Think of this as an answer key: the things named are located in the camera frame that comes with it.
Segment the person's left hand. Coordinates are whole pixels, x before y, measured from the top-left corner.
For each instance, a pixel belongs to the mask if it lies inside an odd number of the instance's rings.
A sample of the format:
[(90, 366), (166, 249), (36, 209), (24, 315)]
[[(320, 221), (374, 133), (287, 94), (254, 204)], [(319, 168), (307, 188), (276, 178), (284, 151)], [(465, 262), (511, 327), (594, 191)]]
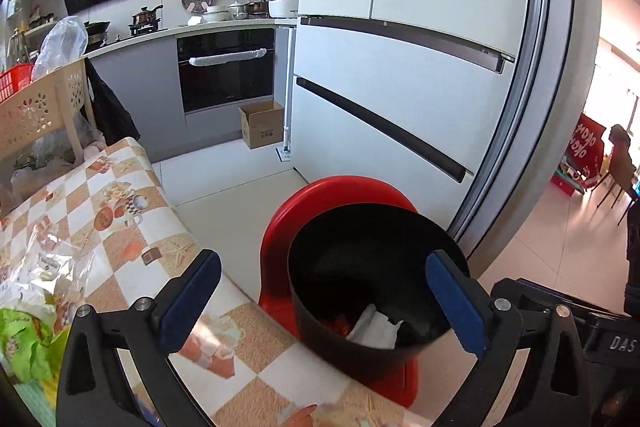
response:
[(317, 404), (298, 407), (292, 403), (280, 413), (278, 425), (281, 427), (312, 427), (314, 425), (312, 414), (316, 408)]

